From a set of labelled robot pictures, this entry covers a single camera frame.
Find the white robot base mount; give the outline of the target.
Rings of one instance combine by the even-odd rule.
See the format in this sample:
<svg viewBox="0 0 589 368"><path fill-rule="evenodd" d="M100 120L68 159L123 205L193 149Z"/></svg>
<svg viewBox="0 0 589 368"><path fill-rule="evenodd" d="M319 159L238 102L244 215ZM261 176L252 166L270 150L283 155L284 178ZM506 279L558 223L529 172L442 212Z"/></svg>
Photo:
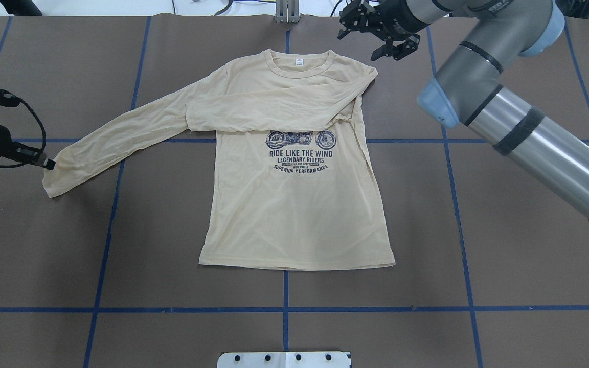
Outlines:
<svg viewBox="0 0 589 368"><path fill-rule="evenodd" d="M352 367L350 352L227 352L217 367Z"/></svg>

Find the right silver-grey robot arm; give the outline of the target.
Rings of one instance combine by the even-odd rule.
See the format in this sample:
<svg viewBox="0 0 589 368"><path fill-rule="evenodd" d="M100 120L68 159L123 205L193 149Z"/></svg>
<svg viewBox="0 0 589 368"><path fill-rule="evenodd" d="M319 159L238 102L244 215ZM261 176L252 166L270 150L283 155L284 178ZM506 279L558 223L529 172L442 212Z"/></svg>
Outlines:
<svg viewBox="0 0 589 368"><path fill-rule="evenodd" d="M589 145L501 80L517 58L542 53L563 33L555 1L350 1L337 37L370 33L383 41L372 60L401 60L421 31L460 9L477 23L419 94L419 107L446 128L472 130L589 221Z"/></svg>

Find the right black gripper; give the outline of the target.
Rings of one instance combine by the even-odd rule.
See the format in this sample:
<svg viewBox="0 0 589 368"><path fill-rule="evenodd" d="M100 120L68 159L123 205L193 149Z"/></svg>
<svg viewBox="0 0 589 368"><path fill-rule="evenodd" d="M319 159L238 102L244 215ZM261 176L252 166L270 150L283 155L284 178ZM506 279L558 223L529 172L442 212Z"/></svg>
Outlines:
<svg viewBox="0 0 589 368"><path fill-rule="evenodd" d="M339 23L343 28L337 33L338 40L353 31L387 39L384 45L372 52L371 61L381 57L402 60L411 55L419 48L420 37L415 34L430 25L413 14L407 1L382 1L374 6L367 1L349 3L341 10ZM394 45L391 39L406 40Z"/></svg>

